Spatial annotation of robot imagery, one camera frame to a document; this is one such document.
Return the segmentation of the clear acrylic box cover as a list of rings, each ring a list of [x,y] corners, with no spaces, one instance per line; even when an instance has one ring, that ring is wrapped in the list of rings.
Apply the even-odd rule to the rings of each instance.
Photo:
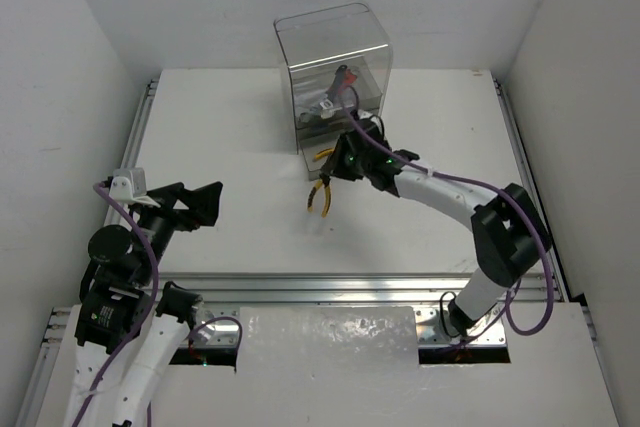
[[[283,16],[273,28],[298,151],[339,135],[344,109],[382,110],[393,48],[367,3]]]

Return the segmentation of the red handle adjustable wrench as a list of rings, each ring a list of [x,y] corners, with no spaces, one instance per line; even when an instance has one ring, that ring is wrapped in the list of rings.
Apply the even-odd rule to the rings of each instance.
[[[360,98],[354,87],[356,80],[357,75],[347,65],[341,65],[336,69],[334,79],[326,90],[324,98],[319,103],[320,117],[322,119],[329,119],[335,114],[336,103],[341,106],[344,105],[343,94],[347,91],[353,96],[353,107],[355,109],[359,108]]]

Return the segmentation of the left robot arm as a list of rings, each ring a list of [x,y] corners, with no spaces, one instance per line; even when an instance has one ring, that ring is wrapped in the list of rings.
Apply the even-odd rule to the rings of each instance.
[[[223,185],[138,189],[126,174],[94,186],[125,220],[88,243],[74,339],[66,426],[144,426],[180,344],[195,327],[198,294],[161,283],[159,262],[176,232],[212,227]]]

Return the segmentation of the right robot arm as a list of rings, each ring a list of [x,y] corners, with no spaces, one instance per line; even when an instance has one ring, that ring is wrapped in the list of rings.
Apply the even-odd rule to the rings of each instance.
[[[551,239],[531,197],[520,185],[499,189],[474,179],[441,173],[418,154],[393,150],[380,121],[360,119],[342,133],[320,170],[320,183],[366,179],[377,190],[432,208],[467,228],[477,268],[449,302],[441,328],[463,337],[500,299],[511,300],[521,278],[541,264],[554,285],[547,253]]]

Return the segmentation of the black handle adjustable wrench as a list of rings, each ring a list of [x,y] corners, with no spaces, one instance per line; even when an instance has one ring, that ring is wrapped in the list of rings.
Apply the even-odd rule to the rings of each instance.
[[[347,77],[347,70],[346,64],[340,65],[334,73],[331,84],[323,92],[315,89],[301,95],[298,112],[300,122],[309,123],[313,119],[328,120],[335,115],[336,98]]]

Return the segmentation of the smoky bottom tray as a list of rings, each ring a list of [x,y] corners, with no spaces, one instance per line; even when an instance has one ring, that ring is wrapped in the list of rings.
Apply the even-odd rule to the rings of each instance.
[[[337,137],[330,137],[323,141],[305,141],[300,145],[300,151],[303,155],[305,166],[307,169],[307,176],[310,181],[317,180],[320,175],[321,167],[326,162],[326,158],[319,161],[314,161],[314,155],[324,149],[333,148],[337,144]]]

